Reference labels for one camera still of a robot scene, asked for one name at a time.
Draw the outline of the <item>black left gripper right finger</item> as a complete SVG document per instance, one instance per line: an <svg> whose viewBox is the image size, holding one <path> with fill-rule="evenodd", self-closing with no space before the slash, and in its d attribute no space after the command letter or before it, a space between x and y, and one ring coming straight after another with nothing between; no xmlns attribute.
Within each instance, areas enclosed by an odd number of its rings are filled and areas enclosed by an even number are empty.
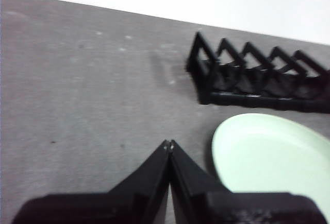
<svg viewBox="0 0 330 224"><path fill-rule="evenodd" d="M233 193L170 141L171 191L177 223L326 223L308 197Z"/></svg>

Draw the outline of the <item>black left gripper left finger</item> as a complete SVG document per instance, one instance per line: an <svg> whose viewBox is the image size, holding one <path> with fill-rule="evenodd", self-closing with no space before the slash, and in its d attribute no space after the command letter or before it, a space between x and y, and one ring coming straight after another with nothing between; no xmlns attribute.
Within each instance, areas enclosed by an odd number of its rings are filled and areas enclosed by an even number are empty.
<svg viewBox="0 0 330 224"><path fill-rule="evenodd" d="M163 141L108 192L51 194L25 202L13 223L156 223L167 207L170 142Z"/></svg>

